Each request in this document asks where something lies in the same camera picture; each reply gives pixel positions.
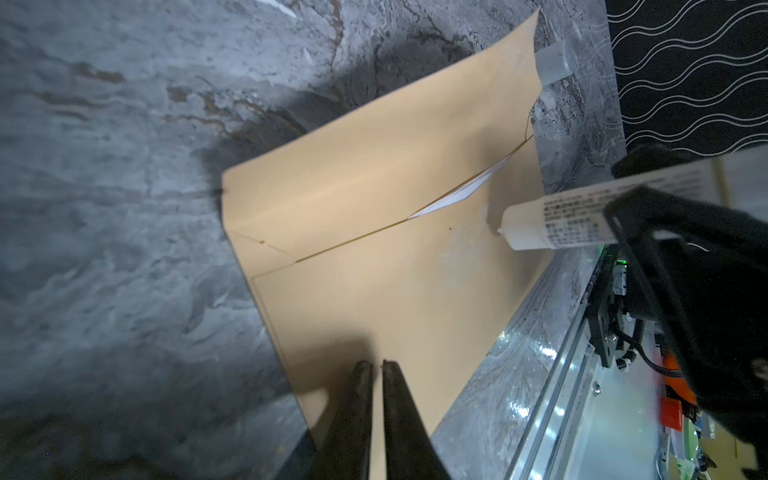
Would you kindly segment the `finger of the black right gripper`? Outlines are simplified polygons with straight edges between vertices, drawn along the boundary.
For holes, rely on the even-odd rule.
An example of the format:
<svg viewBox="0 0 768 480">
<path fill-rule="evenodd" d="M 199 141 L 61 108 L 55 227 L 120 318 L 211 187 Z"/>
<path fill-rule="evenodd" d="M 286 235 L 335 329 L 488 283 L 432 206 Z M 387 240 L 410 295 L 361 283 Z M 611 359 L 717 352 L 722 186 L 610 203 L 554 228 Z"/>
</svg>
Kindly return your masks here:
<svg viewBox="0 0 768 480">
<path fill-rule="evenodd" d="M 767 225 L 726 207 L 637 187 L 603 210 L 698 405 L 751 444 L 767 441 Z"/>
<path fill-rule="evenodd" d="M 627 155 L 611 166 L 614 179 L 622 179 L 698 160 L 699 157 L 683 151 L 676 151 L 661 144 L 642 144 L 630 150 Z"/>
</svg>

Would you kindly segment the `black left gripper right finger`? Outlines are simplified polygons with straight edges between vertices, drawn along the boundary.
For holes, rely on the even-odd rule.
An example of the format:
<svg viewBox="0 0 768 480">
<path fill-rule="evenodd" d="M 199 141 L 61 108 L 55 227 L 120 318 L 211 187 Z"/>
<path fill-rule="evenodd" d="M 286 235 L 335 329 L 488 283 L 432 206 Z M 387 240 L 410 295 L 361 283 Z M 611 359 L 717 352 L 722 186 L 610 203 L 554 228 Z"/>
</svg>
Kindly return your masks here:
<svg viewBox="0 0 768 480">
<path fill-rule="evenodd" d="M 385 360 L 381 369 L 386 478 L 449 479 L 399 364 Z"/>
</svg>

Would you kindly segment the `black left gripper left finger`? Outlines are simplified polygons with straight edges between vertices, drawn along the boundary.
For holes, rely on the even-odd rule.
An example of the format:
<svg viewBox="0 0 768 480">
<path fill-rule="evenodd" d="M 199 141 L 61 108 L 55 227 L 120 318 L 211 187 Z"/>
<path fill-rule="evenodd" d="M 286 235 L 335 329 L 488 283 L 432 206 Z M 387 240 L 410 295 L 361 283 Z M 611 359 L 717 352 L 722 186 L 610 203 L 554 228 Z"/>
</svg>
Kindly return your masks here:
<svg viewBox="0 0 768 480">
<path fill-rule="evenodd" d="M 368 479 L 370 469 L 373 365 L 359 361 L 351 372 L 328 435 L 309 479 Z"/>
</svg>

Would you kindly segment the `white glue stick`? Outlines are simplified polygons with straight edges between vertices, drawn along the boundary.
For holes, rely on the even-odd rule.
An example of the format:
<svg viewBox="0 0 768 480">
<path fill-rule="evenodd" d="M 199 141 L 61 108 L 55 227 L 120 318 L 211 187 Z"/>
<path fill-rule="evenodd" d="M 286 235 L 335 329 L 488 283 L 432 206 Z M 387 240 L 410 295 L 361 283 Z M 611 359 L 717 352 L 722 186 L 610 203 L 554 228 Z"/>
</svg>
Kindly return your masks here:
<svg viewBox="0 0 768 480">
<path fill-rule="evenodd" d="M 505 209 L 499 233 L 515 250 L 615 244 L 604 209 L 638 187 L 767 220 L 767 146 L 547 195 Z"/>
</svg>

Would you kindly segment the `translucent glue stick cap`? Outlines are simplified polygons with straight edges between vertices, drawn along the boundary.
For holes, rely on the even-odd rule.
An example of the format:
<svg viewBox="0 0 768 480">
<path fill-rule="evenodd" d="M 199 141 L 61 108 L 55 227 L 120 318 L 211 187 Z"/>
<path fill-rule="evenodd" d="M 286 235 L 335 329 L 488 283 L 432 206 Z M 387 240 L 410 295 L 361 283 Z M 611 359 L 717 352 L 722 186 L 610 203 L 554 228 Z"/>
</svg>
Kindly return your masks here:
<svg viewBox="0 0 768 480">
<path fill-rule="evenodd" d="M 575 52 L 570 40 L 560 40 L 535 53 L 537 75 L 542 87 L 570 77 L 576 69 Z"/>
</svg>

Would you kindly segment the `white paper letter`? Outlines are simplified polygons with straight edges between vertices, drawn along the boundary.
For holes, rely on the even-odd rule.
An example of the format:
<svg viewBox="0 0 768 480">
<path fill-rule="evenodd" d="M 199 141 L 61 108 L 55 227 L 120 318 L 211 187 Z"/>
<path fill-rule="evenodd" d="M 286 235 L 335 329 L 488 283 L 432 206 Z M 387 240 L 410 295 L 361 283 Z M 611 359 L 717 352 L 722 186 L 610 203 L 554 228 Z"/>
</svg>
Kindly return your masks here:
<svg viewBox="0 0 768 480">
<path fill-rule="evenodd" d="M 482 171 L 478 175 L 465 181 L 458 187 L 454 188 L 450 192 L 446 193 L 442 197 L 428 204 L 424 208 L 416 211 L 408 217 L 409 220 L 415 219 L 421 216 L 428 215 L 432 212 L 441 210 L 458 202 L 464 201 L 469 198 L 474 192 L 476 192 L 481 186 L 483 186 L 497 171 L 504 167 L 513 154 L 509 154 L 497 163 Z"/>
</svg>

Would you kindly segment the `brown paper envelope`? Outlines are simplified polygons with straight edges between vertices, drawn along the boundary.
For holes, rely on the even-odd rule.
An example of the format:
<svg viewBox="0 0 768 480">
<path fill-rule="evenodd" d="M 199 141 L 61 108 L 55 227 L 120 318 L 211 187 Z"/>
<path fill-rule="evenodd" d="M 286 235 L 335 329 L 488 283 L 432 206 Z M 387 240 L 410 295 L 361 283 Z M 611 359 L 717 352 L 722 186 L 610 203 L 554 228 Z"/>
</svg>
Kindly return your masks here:
<svg viewBox="0 0 768 480">
<path fill-rule="evenodd" d="M 397 362 L 433 432 L 550 264 L 499 233 L 544 193 L 537 23 L 223 174 L 226 235 L 316 444 L 361 360 Z"/>
</svg>

